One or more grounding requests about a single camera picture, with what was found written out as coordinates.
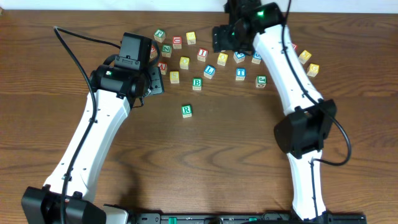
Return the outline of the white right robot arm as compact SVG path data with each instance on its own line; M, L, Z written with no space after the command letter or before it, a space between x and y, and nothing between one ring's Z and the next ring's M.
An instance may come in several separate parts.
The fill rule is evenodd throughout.
M224 11L229 23L213 28L213 50L259 54L277 88L284 119L274 127L275 140L288 157L294 186L292 209L303 221L322 216L320 166L323 142L331 119L320 110L336 113L333 101L325 101L312 85L293 48L287 19L272 2L228 1Z

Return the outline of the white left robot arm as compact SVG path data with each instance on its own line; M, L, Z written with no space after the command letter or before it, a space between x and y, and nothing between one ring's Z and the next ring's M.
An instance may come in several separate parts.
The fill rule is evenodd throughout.
M132 212L117 205L94 205L98 177L112 141L135 99L162 94L159 67L141 72L100 65L90 75L95 98L85 111L62 159L40 189L28 187L21 205L29 223L134 223Z

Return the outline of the green R wooden block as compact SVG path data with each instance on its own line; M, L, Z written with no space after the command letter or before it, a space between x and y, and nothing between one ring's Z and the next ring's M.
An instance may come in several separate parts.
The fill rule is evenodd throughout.
M182 117L183 118L192 117L192 107L191 107L191 105L183 105L182 106Z

